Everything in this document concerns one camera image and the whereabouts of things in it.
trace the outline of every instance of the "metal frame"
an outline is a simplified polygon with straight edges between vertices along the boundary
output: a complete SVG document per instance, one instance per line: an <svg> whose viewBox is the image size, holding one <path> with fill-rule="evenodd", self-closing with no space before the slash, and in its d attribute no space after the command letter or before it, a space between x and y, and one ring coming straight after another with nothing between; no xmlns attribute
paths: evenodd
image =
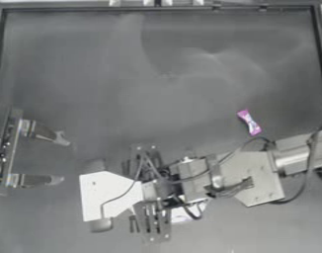
<svg viewBox="0 0 322 253"><path fill-rule="evenodd" d="M193 11L193 12L216 12L217 13L239 13L239 12L309 12L309 22L313 29L313 38L319 58L320 74L322 74L322 12L320 4L309 2L292 3L292 4L275 4L267 2L265 4L232 4L213 2L207 0L204 6L192 6L190 0L178 0L173 2L173 6L158 6L158 0L154 0L156 6L142 6L142 1L122 2L125 5L120 7L109 7L109 1L97 2L27 2L27 3L0 3L0 66L2 54L2 41L6 14L9 12L80 12L80 11L102 11L102 12L176 12L176 11Z"/></svg>

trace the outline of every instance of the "gray surface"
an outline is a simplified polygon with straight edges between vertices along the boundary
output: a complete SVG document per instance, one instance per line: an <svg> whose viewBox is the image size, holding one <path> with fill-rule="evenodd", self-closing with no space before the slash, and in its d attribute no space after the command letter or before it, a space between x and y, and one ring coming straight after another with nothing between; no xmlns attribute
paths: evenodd
<svg viewBox="0 0 322 253"><path fill-rule="evenodd" d="M293 204L245 209L215 202L207 217L145 247L128 221L89 234L77 174L88 159L113 165L134 142L165 159L194 147L225 150L247 138L236 112L251 110L264 135L322 125L322 82L307 13L184 15L10 14L1 64L0 109L64 129L72 148L22 141L15 164L56 173L49 189L0 199L0 253L322 252L322 185Z"/></svg>

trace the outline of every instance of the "purple candy wrapper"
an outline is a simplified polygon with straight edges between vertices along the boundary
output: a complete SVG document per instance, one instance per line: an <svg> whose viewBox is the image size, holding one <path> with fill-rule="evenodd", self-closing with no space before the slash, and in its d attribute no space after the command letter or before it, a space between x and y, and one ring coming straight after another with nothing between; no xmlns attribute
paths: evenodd
<svg viewBox="0 0 322 253"><path fill-rule="evenodd" d="M243 111L240 111L237 113L237 116L245 122L245 124L248 125L251 136L259 134L261 132L261 127L252 120L249 111L247 109L244 109Z"/></svg>

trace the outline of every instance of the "black cable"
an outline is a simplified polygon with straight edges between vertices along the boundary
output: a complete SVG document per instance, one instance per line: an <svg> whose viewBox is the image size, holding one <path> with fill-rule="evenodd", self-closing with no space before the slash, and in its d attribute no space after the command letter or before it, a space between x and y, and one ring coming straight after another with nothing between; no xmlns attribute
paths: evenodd
<svg viewBox="0 0 322 253"><path fill-rule="evenodd" d="M316 130L311 134L309 138L307 139L307 146L308 146L309 151L308 151L308 156L307 156L305 172L303 173L303 182L300 184L299 190L296 191L296 193L293 194L291 198L271 202L275 205L283 205L292 202L295 199L297 199L297 197L301 195L305 189L308 177L311 175L312 168L313 168L313 160L315 160L313 155L315 155L315 149L316 149L316 144L317 144L317 135L319 135L319 130Z"/></svg>
<svg viewBox="0 0 322 253"><path fill-rule="evenodd" d="M253 138L251 138L249 140L247 140L247 141L241 144L241 146L240 146L237 149L235 149L232 152L229 152L229 153L219 160L219 164L225 163L225 162L235 156L235 154L236 154L237 152L240 152L240 151L247 147L247 145L248 145L249 143L252 143L253 141L256 141L256 140L261 140L265 144L273 144L273 142L272 142L271 140L268 140L268 139L267 139L265 137L263 137L263 136L253 137Z"/></svg>
<svg viewBox="0 0 322 253"><path fill-rule="evenodd" d="M193 220L197 220L203 217L203 211L198 207L198 203L196 204L196 207L197 207L197 211L198 211L198 215L194 215L192 213L192 211L189 210L189 208L186 207L186 204L184 203L184 201L177 197L177 196L173 196L176 202L180 204L180 207L182 208L184 212L186 213L186 215L193 219Z"/></svg>
<svg viewBox="0 0 322 253"><path fill-rule="evenodd" d="M255 137L255 138L247 140L247 141L243 143L243 145L241 145L235 151L229 152L229 153L219 160L219 164L225 163L227 160L229 160L229 159L235 156L235 154L236 154L237 152L240 152L251 142L253 142L253 141L256 141L256 140L259 140L259 139L263 140L265 144L272 143L272 142L271 142L265 137L263 137L263 136L257 136L257 137ZM189 182L189 181L192 181L192 180L194 180L194 179L203 177L205 174L208 174L208 173L211 172L211 170L207 169L207 170L204 170L203 172L200 172L198 174L193 175L192 177L181 178L181 179L178 179L178 180L169 180L168 178L165 178L165 177L160 174L160 172L158 172L158 170L157 170L157 168L156 168L156 166L154 166L154 164L153 164L153 162L152 162L152 160L150 160L148 154L145 154L145 158L146 158L146 162L148 162L148 164L149 164L149 167L150 167L150 169L153 170L153 172L154 172L156 176L158 177L158 179L164 180L164 181L165 181L168 184L170 184L170 185Z"/></svg>
<svg viewBox="0 0 322 253"><path fill-rule="evenodd" d="M130 192L130 190L132 190L132 188L133 188L133 186L134 186L134 184L136 184L136 182L137 182L137 180L138 180L138 176L140 176L140 174L141 174L142 167L144 167L144 159L142 159L142 157L141 157L141 159L140 159L140 164L138 164L138 168L137 168L136 175L134 175L134 179L133 179L133 183L130 184L130 186L128 187L128 189L125 190L125 192L124 192L121 195L118 195L118 196L114 197L113 199L105 201L105 202L100 205L101 217L104 217L104 216L102 216L102 207L104 207L108 203L110 203L110 202L113 202L113 201L121 199L121 198Z"/></svg>

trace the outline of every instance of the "black border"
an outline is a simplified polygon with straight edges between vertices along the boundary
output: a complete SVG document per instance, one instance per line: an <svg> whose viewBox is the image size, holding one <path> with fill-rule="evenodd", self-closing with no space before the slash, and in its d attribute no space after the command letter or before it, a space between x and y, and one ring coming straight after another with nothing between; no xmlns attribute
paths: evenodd
<svg viewBox="0 0 322 253"><path fill-rule="evenodd" d="M216 13L237 12L309 12L311 25L313 30L315 45L322 75L322 12L319 4L289 4L289 5L237 5L237 4L211 4L208 6L172 6L172 7L108 7L108 2L46 2L46 3L5 3L0 4L0 65L2 54L2 41L6 14L9 12L80 12L80 11L102 11L102 12L166 12L166 11L190 11Z"/></svg>

